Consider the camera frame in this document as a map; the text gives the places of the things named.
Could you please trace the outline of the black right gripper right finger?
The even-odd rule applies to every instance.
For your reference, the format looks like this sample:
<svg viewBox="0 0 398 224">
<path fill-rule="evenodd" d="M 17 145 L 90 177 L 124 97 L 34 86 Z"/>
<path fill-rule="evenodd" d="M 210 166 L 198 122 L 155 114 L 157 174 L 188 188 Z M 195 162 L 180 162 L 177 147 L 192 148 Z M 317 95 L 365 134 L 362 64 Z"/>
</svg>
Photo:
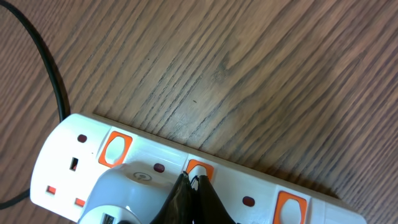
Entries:
<svg viewBox="0 0 398 224">
<path fill-rule="evenodd" d="M 235 224 L 230 217 L 209 178 L 196 177 L 198 188 L 195 192 L 195 223 L 199 224 Z"/>
</svg>

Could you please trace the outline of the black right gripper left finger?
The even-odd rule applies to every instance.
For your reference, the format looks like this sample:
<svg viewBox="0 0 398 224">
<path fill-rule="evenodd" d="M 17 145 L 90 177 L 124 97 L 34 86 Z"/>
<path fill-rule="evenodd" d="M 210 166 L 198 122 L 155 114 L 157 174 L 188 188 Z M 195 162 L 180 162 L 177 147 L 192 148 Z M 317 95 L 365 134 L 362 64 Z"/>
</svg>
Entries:
<svg viewBox="0 0 398 224">
<path fill-rule="evenodd" d="M 192 224 L 193 189 L 186 172 L 182 172 L 159 213 L 150 224 Z"/>
</svg>

